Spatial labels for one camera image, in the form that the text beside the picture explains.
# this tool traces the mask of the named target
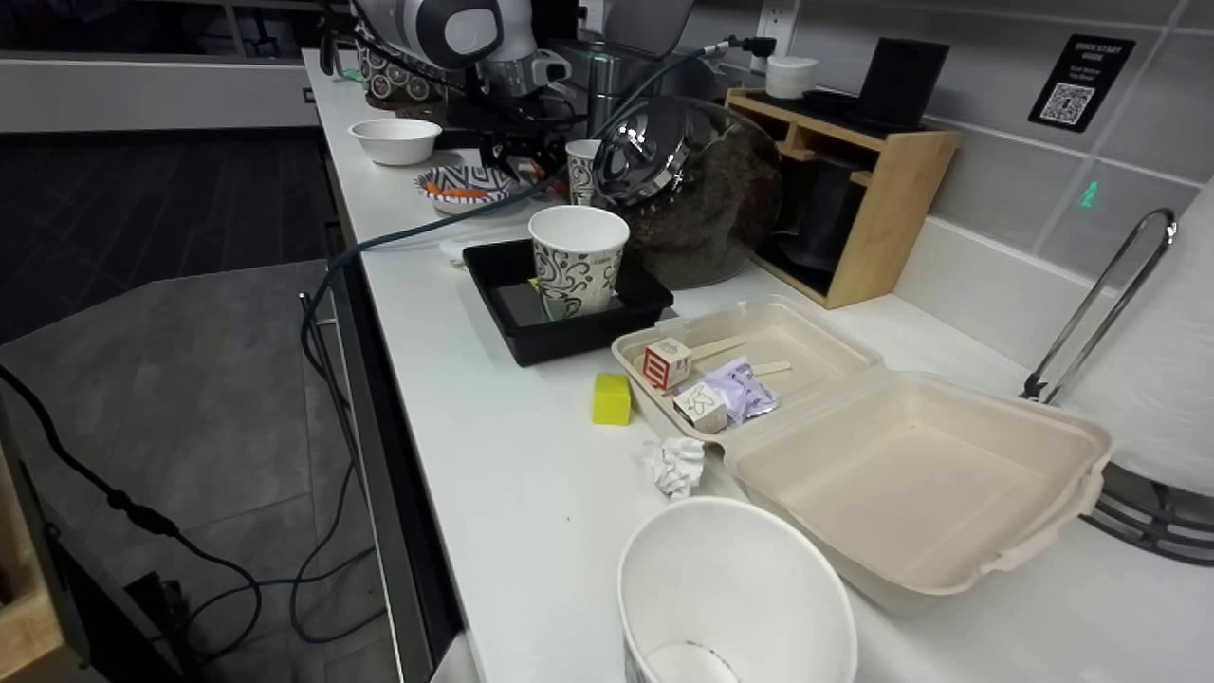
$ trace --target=black tray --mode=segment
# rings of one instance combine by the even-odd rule
[[[529,240],[465,247],[464,265],[476,284],[508,352],[524,369],[555,355],[608,350],[617,335],[653,327],[675,299],[653,274],[623,265],[613,284],[617,299],[608,309],[551,323],[538,293],[529,289]]]

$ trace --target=green light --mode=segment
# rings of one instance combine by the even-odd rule
[[[1079,194],[1077,194],[1077,207],[1091,213],[1101,199],[1101,180],[1089,180]]]

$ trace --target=label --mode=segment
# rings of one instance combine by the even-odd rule
[[[1084,134],[1129,50],[1134,43],[1126,36],[1071,35],[1029,122]]]

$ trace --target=yellow object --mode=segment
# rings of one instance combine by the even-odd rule
[[[630,392],[625,376],[617,376],[617,371],[596,376],[591,421],[596,425],[630,425],[634,421],[634,392]]]

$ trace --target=wooden organizer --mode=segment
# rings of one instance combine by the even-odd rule
[[[56,679],[63,633],[36,569],[30,526],[0,447],[0,679],[41,683]]]
[[[804,278],[791,278],[764,256],[757,263],[825,306],[847,306],[892,293],[921,231],[921,218],[947,174],[958,134],[916,129],[873,137],[861,129],[847,129],[762,102],[752,91],[729,91],[723,107],[753,117],[764,129],[785,129],[776,153],[791,164],[820,160],[823,142],[873,156],[873,165],[850,169],[850,180],[861,184],[866,198],[856,204],[842,256],[825,284],[809,284]]]

